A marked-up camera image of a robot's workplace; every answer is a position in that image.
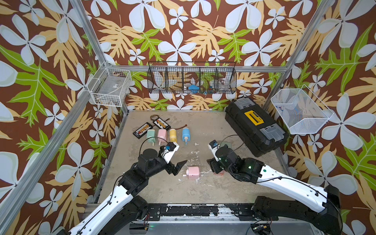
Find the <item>green pencil sharpener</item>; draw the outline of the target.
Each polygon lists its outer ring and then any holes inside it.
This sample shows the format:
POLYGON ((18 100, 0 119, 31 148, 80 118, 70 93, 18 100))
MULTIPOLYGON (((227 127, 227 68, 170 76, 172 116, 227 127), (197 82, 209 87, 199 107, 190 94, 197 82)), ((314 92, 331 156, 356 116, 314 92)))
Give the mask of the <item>green pencil sharpener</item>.
POLYGON ((153 146, 156 143, 156 138, 155 138, 155 130, 154 129, 149 129, 146 134, 147 141, 151 143, 153 146))
POLYGON ((232 144, 229 143, 229 142, 222 142, 222 143, 220 144, 220 147, 224 147, 224 146, 227 146, 228 148, 232 148, 232 144))

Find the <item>pink pencil sharpener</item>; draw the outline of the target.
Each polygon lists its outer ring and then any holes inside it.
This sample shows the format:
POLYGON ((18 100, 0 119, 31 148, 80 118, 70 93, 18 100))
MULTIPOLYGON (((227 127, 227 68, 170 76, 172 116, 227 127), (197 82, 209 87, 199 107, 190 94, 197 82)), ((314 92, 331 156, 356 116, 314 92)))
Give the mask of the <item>pink pencil sharpener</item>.
POLYGON ((165 129, 159 129, 157 137, 159 146, 167 144, 167 131, 165 129))
POLYGON ((183 176, 188 179, 198 179, 200 177, 200 169, 198 166, 189 166, 183 176))

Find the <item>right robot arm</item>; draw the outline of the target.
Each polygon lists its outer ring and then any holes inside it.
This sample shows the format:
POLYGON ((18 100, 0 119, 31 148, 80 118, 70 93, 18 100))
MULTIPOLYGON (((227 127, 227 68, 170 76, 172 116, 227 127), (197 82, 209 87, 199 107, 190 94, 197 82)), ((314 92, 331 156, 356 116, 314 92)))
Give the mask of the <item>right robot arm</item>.
POLYGON ((280 173, 257 159, 242 159, 227 145, 220 146, 216 141, 210 142, 208 147, 214 156, 208 160, 214 173, 226 171, 240 182, 268 187, 292 199, 288 201, 258 196, 252 206, 256 218, 293 218, 309 222, 329 235, 342 233, 338 188, 332 185, 324 188, 314 186, 280 173))

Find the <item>yellow pencil sharpener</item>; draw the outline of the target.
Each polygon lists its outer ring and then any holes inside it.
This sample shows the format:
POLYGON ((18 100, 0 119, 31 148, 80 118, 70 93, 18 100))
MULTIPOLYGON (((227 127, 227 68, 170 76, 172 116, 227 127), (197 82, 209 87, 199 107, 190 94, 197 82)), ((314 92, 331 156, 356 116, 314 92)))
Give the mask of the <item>yellow pencil sharpener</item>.
POLYGON ((176 143, 177 142, 177 134, 176 134, 176 129, 171 128, 169 130, 169 141, 176 143))

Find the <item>clear pink tray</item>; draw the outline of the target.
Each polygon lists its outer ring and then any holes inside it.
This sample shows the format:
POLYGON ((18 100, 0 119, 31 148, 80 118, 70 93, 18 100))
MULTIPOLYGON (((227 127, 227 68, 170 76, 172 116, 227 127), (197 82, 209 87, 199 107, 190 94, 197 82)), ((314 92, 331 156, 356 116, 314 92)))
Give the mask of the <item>clear pink tray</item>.
POLYGON ((225 171, 221 171, 221 172, 219 172, 219 173, 215 173, 215 172, 214 172, 214 175, 215 175, 215 176, 223 176, 224 173, 225 173, 225 171))

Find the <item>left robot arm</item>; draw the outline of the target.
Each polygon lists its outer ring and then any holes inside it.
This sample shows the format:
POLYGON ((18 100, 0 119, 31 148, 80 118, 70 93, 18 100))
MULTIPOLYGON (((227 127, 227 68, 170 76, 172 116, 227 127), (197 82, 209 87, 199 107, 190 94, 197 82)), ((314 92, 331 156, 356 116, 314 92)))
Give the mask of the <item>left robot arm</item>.
POLYGON ((178 150, 175 145, 162 146, 160 151, 146 149, 138 161, 119 177, 110 195, 82 222, 59 235, 114 235, 126 224, 146 216, 148 203, 138 194, 148 185, 149 179, 166 171, 176 176, 187 163, 186 160, 171 163, 178 150))

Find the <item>blue pencil sharpener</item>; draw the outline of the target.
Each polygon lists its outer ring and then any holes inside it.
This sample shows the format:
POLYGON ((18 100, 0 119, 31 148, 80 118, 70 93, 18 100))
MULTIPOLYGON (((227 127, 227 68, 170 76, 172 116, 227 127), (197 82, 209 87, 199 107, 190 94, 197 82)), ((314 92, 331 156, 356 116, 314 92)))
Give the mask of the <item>blue pencil sharpener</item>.
POLYGON ((184 127, 182 130, 182 141, 187 144, 191 140, 191 134, 188 127, 184 127))

